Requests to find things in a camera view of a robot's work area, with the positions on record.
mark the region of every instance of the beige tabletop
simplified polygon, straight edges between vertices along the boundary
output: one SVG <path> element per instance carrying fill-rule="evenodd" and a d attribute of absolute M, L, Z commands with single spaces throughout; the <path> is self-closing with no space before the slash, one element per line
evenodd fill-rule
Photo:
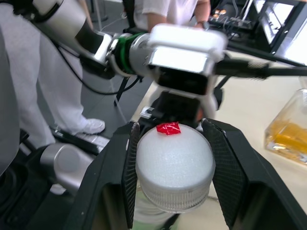
<path fill-rule="evenodd" d="M 236 58 L 253 58 L 235 52 L 229 54 Z M 154 83 L 150 86 L 132 120 L 138 120 L 141 109 L 148 106 L 148 99 L 156 87 Z M 263 147 L 266 127 L 300 88 L 298 77 L 271 77 L 268 80 L 232 78 L 224 86 L 224 100 L 217 112 L 216 120 L 229 123 L 244 133 L 251 146 L 273 165 L 307 213 L 307 166 L 280 157 Z M 200 208 L 180 216 L 179 230 L 190 229 L 228 229 L 213 184 L 209 198 Z"/>

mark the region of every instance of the person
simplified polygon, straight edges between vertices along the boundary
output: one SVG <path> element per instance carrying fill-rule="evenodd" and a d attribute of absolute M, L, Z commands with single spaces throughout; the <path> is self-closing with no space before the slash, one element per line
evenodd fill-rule
<path fill-rule="evenodd" d="M 211 13 L 209 0 L 135 0 L 134 5 L 136 26 L 149 32 L 160 23 L 189 25 L 193 14 L 195 27 L 204 29 Z"/>
<path fill-rule="evenodd" d="M 22 16 L 14 15 L 11 5 L 7 4 L 0 4 L 0 27 L 16 92 L 20 128 L 29 133 L 34 146 L 38 148 L 55 142 L 37 104 L 37 81 L 60 128 L 73 135 L 103 131 L 104 121 L 86 119 L 82 115 L 82 84 L 47 37 Z M 68 53 L 65 56 L 82 76 L 79 60 Z"/>

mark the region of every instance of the white shirt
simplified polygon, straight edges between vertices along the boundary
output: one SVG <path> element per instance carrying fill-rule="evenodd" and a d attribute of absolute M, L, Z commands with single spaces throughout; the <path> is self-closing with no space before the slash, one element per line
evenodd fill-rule
<path fill-rule="evenodd" d="M 155 13 L 166 17 L 176 25 L 188 25 L 198 0 L 135 0 L 134 22 L 138 28 L 147 30 L 147 15 Z"/>

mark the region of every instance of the red sticker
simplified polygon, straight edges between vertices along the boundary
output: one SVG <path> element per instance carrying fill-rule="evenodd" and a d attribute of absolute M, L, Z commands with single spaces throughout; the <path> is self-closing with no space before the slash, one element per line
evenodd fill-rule
<path fill-rule="evenodd" d="M 156 128 L 159 133 L 164 133 L 166 135 L 173 135 L 173 134 L 181 133 L 178 122 L 160 124 L 160 125 L 157 125 Z"/>

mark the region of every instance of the orange liquid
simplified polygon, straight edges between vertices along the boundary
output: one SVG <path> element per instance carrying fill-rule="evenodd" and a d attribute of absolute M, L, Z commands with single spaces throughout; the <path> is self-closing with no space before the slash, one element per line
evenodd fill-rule
<path fill-rule="evenodd" d="M 277 120 L 266 130 L 266 148 L 307 165 L 307 130 L 297 124 Z"/>

